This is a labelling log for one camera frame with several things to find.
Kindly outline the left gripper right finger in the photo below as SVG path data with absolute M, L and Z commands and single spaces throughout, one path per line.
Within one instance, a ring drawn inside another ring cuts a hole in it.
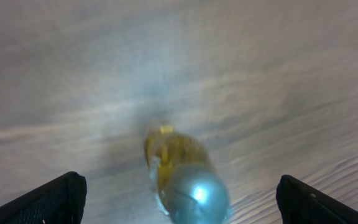
M 281 177 L 276 201 L 283 224 L 358 224 L 358 211 L 290 175 Z

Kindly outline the yellow liquid bottle silver cap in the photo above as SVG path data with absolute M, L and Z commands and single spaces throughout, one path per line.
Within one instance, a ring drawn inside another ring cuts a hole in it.
M 222 224 L 230 217 L 229 192 L 199 140 L 163 125 L 147 132 L 144 149 L 156 201 L 173 223 Z

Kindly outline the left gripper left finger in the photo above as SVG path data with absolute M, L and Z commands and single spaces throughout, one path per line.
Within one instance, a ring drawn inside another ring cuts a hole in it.
M 67 172 L 0 207 L 0 224 L 80 224 L 86 179 Z

